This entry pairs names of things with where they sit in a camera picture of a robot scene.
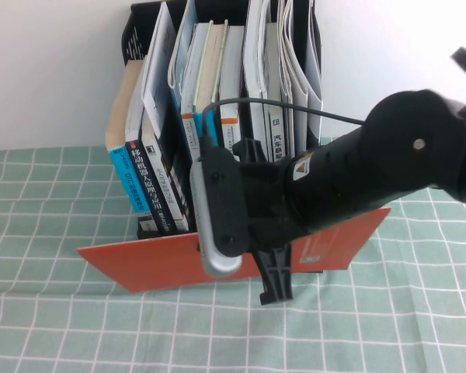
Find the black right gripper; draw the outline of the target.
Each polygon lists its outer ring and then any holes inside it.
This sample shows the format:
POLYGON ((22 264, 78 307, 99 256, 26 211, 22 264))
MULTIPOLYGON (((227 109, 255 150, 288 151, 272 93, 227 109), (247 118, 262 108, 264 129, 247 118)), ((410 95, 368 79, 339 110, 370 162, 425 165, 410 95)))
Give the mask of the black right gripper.
POLYGON ((263 281, 262 305, 293 298, 292 242, 305 234, 287 201, 287 172, 292 161, 285 157, 269 162, 259 141, 246 138, 233 146, 240 158, 240 173, 247 208, 252 254, 263 281))

